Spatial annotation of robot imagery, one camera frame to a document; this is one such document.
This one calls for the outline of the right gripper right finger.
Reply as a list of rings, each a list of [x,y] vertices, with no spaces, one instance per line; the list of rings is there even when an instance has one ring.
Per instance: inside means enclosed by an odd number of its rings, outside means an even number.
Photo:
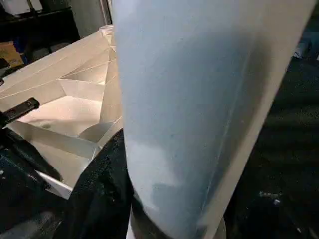
[[[317,153],[252,152],[224,219],[228,239],[317,239]]]

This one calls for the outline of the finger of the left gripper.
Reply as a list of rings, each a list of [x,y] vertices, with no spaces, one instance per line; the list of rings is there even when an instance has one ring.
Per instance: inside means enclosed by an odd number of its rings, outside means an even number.
[[[40,102],[35,98],[29,98],[28,100],[4,111],[0,112],[0,124],[8,125],[17,119],[28,114],[32,110],[39,108]]]
[[[38,174],[58,181],[60,173],[38,150],[9,128],[0,130],[0,198],[19,200],[29,193],[42,193],[49,184]]]

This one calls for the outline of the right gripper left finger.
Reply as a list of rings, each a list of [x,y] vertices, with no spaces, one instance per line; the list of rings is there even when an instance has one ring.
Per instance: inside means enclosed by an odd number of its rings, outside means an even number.
[[[67,201],[64,238],[124,239],[132,197],[121,129],[77,180]]]

